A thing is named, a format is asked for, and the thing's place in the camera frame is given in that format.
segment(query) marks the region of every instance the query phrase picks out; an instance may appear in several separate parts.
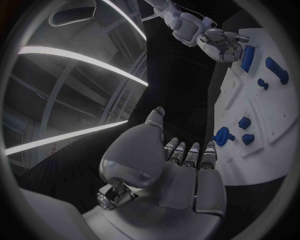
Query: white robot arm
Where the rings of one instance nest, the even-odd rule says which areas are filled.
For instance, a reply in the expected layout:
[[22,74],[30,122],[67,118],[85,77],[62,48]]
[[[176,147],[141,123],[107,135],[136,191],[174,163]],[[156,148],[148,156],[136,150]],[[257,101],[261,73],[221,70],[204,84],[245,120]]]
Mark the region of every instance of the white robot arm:
[[198,45],[216,62],[236,62],[241,59],[243,48],[249,37],[216,28],[217,23],[209,17],[200,20],[196,16],[177,9],[170,0],[145,0],[154,12],[164,19],[173,30],[173,36],[189,47]]

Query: cable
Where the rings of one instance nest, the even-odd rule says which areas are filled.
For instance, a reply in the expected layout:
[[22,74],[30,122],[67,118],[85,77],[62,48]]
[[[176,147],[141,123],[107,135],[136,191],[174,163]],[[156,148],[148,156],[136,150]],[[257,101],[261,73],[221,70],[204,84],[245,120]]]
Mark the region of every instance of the cable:
[[179,6],[179,7],[181,7],[181,8],[183,8],[183,9],[189,10],[189,11],[191,11],[191,12],[194,12],[194,13],[196,13],[196,14],[199,14],[199,15],[201,15],[203,18],[205,18],[205,16],[203,16],[203,15],[202,15],[201,13],[199,13],[199,12],[196,12],[196,11],[190,10],[190,9],[188,9],[188,8],[184,7],[184,6],[180,6],[180,5],[178,5],[177,3],[175,3],[175,5],[176,5],[176,6]]

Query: led light strip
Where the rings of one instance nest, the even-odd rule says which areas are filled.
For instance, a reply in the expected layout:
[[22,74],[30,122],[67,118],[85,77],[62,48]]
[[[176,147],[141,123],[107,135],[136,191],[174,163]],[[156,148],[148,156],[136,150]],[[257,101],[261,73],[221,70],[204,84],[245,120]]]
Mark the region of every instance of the led light strip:
[[115,126],[118,126],[118,125],[121,125],[121,124],[124,124],[124,123],[127,123],[127,122],[128,122],[128,120],[119,121],[119,122],[116,122],[116,123],[110,123],[110,124],[103,125],[103,126],[96,126],[96,127],[92,127],[92,128],[88,128],[88,129],[84,129],[84,130],[80,130],[80,131],[74,131],[74,132],[66,133],[66,134],[63,134],[63,135],[53,136],[53,137],[45,138],[45,139],[38,140],[38,141],[32,141],[32,142],[25,143],[25,144],[22,144],[22,145],[19,145],[19,146],[14,146],[14,147],[8,148],[4,151],[4,154],[6,156],[10,155],[10,154],[15,154],[15,153],[18,153],[18,152],[21,152],[21,151],[24,151],[24,150],[36,148],[36,147],[39,147],[39,146],[42,146],[42,145],[45,145],[45,144],[50,144],[50,143],[53,143],[53,142],[57,142],[57,141],[60,141],[60,140],[77,137],[77,136],[80,136],[80,135],[83,135],[83,134],[89,134],[89,133],[100,131],[100,130],[103,130],[103,129],[109,129],[109,128],[112,128],[112,127],[115,127]]
[[105,69],[108,69],[110,71],[113,71],[117,74],[121,74],[124,77],[127,77],[129,79],[132,79],[140,84],[143,84],[145,86],[148,86],[148,83],[145,81],[121,70],[118,69],[114,66],[111,66],[105,62],[99,61],[97,59],[91,58],[89,56],[84,56],[79,53],[71,52],[71,51],[66,51],[58,48],[52,48],[52,47],[46,47],[46,46],[24,46],[20,49],[18,54],[49,54],[49,55],[55,55],[55,56],[61,56],[61,57],[66,57],[66,58],[71,58],[71,59],[76,59],[79,61],[83,61],[89,64],[93,64]]
[[113,9],[115,9],[117,12],[119,12],[138,32],[139,34],[147,41],[145,34],[139,29],[139,27],[116,5],[114,5],[109,0],[103,0],[103,2],[106,2],[108,5],[110,5]]

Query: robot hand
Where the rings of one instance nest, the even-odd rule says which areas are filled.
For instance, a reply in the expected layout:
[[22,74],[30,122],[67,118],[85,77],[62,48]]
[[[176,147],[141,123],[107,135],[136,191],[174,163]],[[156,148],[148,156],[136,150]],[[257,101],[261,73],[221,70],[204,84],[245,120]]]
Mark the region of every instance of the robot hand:
[[198,45],[216,62],[236,62],[241,59],[243,48],[238,42],[246,43],[249,37],[216,28],[217,23],[209,17],[203,20],[178,10],[170,0],[145,0],[154,12],[164,19],[173,30],[173,36],[189,47]]

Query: blue object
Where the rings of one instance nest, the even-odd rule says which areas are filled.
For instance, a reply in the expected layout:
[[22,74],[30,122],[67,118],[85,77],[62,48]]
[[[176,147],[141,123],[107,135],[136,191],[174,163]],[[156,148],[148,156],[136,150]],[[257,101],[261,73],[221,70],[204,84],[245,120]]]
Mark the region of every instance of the blue object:
[[227,139],[234,141],[236,137],[230,134],[229,129],[225,126],[221,127],[216,135],[212,137],[212,140],[214,140],[218,146],[223,146],[227,142]]
[[248,117],[243,116],[242,119],[238,122],[238,126],[241,129],[246,129],[251,124],[251,120]]
[[267,90],[269,87],[269,84],[267,84],[264,80],[262,80],[261,78],[258,79],[257,84],[261,87],[264,88],[264,90]]
[[289,81],[289,74],[287,71],[283,70],[277,62],[272,58],[268,57],[265,60],[265,66],[270,69],[277,77],[279,77],[282,84],[287,84]]
[[240,67],[244,69],[247,73],[249,72],[249,69],[252,65],[252,61],[254,58],[254,52],[255,52],[255,47],[253,46],[246,46],[245,48],[245,54],[242,59]]
[[245,145],[248,145],[254,141],[254,135],[253,134],[244,134],[241,137],[241,139]]

